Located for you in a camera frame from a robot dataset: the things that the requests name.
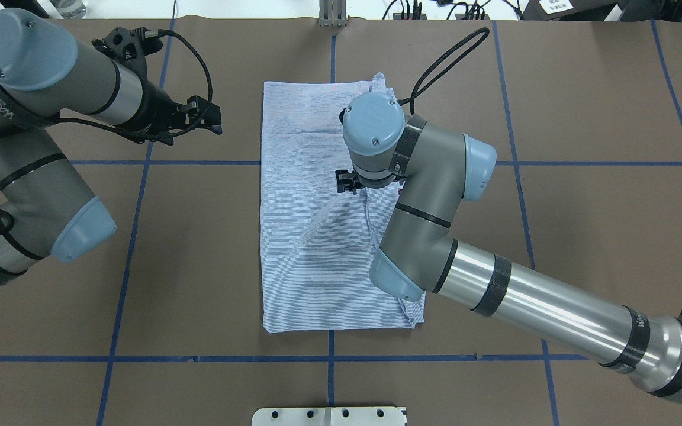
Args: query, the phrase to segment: gray robot arm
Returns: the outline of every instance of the gray robot arm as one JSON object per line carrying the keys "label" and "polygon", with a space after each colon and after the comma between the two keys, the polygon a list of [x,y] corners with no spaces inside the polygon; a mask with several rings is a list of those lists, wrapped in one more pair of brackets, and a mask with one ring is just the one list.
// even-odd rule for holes
{"label": "gray robot arm", "polygon": [[447,237],[460,201],[478,199],[490,180],[493,148],[406,118],[383,93],[360,95],[341,120],[354,170],[336,172],[339,192],[406,180],[371,266],[373,284],[405,300],[441,294],[682,403],[682,314],[649,317]]}
{"label": "gray robot arm", "polygon": [[50,254],[71,262],[115,232],[43,130],[78,121],[60,119],[60,110],[93,116],[137,143],[172,145],[193,128],[221,133],[219,107],[197,96],[176,104],[146,80],[144,56],[162,48],[161,31],[117,28],[92,47],[30,12],[0,11],[0,286]]}

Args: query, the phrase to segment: sticker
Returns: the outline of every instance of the sticker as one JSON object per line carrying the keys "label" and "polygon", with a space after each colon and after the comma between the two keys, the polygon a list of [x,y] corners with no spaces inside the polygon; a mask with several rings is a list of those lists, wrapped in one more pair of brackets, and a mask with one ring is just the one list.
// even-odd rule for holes
{"label": "sticker", "polygon": [[541,7],[547,14],[555,14],[561,11],[569,11],[573,8],[570,0],[539,0]]}

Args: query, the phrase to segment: towel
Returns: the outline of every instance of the towel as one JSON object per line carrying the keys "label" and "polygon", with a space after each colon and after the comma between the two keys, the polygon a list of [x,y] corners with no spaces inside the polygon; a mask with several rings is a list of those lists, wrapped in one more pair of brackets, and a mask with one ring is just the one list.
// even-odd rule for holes
{"label": "towel", "polygon": [[405,302],[368,277],[398,185],[336,192],[335,170],[352,170],[339,113],[371,91],[393,95],[382,73],[357,83],[265,83],[260,254],[270,333],[424,322],[425,296]]}

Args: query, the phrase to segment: folded cloth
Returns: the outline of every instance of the folded cloth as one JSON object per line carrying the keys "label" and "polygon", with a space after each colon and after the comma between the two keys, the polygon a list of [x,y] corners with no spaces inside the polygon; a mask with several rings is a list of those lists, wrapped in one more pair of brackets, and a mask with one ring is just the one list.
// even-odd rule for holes
{"label": "folded cloth", "polygon": [[368,277],[398,186],[336,192],[335,170],[352,169],[338,116],[364,92],[393,96],[382,73],[357,83],[265,83],[260,253],[270,333],[424,321],[425,296],[405,302]]}

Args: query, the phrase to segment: blue joint cap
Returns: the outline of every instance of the blue joint cap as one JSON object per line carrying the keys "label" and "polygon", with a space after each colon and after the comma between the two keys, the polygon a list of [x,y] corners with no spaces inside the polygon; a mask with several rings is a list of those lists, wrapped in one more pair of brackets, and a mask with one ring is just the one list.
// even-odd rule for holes
{"label": "blue joint cap", "polygon": [[52,256],[62,263],[78,259],[114,235],[117,226],[98,197],[94,197],[70,219],[52,246]]}
{"label": "blue joint cap", "polygon": [[396,144],[404,125],[404,111],[396,99],[383,92],[367,92],[344,110],[343,139],[353,153],[376,156]]}
{"label": "blue joint cap", "polygon": [[59,25],[19,8],[0,10],[0,84],[38,90],[62,80],[78,59],[78,42]]}
{"label": "blue joint cap", "polygon": [[476,201],[488,186],[496,166],[496,150],[487,143],[465,135],[465,201]]}
{"label": "blue joint cap", "polygon": [[419,288],[388,259],[381,248],[375,251],[373,264],[370,266],[370,281],[391,296],[410,302],[417,302],[425,293],[424,289]]}

